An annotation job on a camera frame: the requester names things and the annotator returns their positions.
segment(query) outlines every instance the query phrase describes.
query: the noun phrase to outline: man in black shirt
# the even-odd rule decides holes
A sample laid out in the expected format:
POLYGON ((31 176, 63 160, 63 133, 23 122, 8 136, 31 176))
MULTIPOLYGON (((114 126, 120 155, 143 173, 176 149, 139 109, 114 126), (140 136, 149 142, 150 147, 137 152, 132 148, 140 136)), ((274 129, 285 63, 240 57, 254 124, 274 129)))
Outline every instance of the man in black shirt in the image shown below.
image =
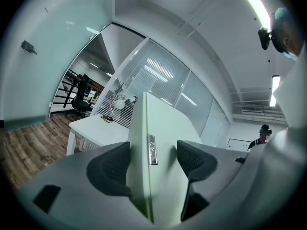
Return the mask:
POLYGON ((249 145, 248 149, 251 149, 255 145, 264 144, 267 140, 269 140, 272 130, 268 125, 262 125, 261 129, 259 130, 260 137, 249 145))

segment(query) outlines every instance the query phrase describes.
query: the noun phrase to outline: white table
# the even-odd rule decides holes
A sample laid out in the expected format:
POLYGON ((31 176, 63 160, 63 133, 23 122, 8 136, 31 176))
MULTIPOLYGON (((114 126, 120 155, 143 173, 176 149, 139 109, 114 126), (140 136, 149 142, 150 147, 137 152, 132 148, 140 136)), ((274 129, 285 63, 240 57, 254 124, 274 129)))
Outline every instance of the white table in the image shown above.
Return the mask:
POLYGON ((66 156, 74 153, 76 136, 97 146, 105 146, 128 140, 129 129, 116 123, 107 123, 101 114, 90 116, 75 122, 71 122, 66 156))

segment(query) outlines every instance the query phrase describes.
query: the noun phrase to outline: metal lock plate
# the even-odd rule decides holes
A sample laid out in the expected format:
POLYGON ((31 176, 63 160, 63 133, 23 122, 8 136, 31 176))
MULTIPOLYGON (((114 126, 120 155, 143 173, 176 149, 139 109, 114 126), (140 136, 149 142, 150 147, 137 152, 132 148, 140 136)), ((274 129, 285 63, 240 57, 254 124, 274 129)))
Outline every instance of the metal lock plate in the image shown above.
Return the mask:
POLYGON ((149 164, 158 164, 154 136, 148 135, 149 164))

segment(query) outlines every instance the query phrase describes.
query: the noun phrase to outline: glass wall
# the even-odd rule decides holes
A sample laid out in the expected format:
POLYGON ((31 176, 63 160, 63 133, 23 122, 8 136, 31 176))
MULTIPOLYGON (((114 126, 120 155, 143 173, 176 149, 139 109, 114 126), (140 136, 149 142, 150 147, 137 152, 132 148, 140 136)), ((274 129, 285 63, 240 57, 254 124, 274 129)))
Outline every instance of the glass wall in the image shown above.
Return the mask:
MULTIPOLYGON (((49 103, 70 63, 90 38, 109 24, 111 2, 65 0, 55 8, 37 5, 46 15, 42 15, 41 22, 33 24, 32 34, 20 38, 31 43, 37 55, 22 50, 20 44, 16 46, 19 50, 5 83, 3 115, 6 129, 12 130, 48 119, 49 103)), ((20 16, 26 18, 25 11, 29 10, 27 6, 27 3, 23 5, 20 16)))
POLYGON ((143 92, 184 113, 204 144, 224 147, 230 123, 217 101, 193 72, 152 40, 124 66, 96 113, 129 128, 133 106, 143 92))

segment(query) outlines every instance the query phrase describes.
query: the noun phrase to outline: person wearing headset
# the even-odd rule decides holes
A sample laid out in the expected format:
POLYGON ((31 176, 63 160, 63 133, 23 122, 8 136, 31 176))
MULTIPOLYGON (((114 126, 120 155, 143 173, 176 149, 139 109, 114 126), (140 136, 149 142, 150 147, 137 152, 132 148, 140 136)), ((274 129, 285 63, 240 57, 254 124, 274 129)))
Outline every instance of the person wearing headset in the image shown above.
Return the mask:
POLYGON ((261 27, 258 35, 264 50, 268 48, 271 40, 278 52, 297 61, 304 44, 304 35, 286 8, 278 8, 271 14, 271 32, 261 27))
POLYGON ((262 125, 261 129, 259 130, 259 133, 260 137, 250 143, 248 150, 256 145, 267 143, 267 140, 269 140, 271 137, 272 130, 268 125, 262 125))

